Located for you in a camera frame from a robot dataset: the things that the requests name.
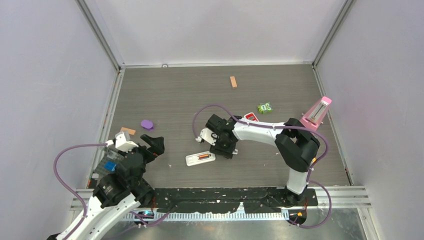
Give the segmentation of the orange battery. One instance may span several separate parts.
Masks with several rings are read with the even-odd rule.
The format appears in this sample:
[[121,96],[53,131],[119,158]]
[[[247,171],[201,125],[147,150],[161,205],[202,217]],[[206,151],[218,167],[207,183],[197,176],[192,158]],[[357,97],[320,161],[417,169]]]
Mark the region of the orange battery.
[[199,160],[208,159],[210,155],[208,153],[206,154],[200,154],[197,156]]

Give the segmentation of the small white remote control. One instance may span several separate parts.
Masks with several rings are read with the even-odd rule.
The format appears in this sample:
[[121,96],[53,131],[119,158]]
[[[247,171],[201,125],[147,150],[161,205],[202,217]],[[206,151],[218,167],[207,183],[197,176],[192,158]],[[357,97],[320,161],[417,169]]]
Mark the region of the small white remote control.
[[185,157],[186,165],[188,167],[213,162],[215,160],[216,155],[209,151],[191,154]]

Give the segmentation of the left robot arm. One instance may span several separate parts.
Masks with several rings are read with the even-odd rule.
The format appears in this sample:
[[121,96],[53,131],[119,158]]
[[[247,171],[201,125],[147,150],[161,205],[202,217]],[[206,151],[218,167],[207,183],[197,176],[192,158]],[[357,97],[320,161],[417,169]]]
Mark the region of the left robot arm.
[[124,215],[133,209],[151,207],[155,190],[144,180],[146,165],[165,152],[162,136],[140,137],[147,145],[133,142],[127,131],[120,131],[114,139],[103,143],[122,160],[115,169],[100,178],[88,202],[85,202],[59,176],[57,163],[62,150],[55,158],[54,174],[59,182],[82,203],[83,210],[66,230],[50,235],[50,240],[100,240]]

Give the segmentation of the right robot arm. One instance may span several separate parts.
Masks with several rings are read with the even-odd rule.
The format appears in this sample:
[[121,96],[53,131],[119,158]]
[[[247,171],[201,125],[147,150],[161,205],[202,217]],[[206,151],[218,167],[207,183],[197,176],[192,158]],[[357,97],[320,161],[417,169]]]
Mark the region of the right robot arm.
[[319,140],[296,118],[287,122],[252,121],[242,116],[224,119],[213,114],[205,124],[212,139],[210,151],[231,159],[238,141],[253,141],[278,149],[289,168],[285,198],[299,205],[306,197],[308,174],[321,146]]

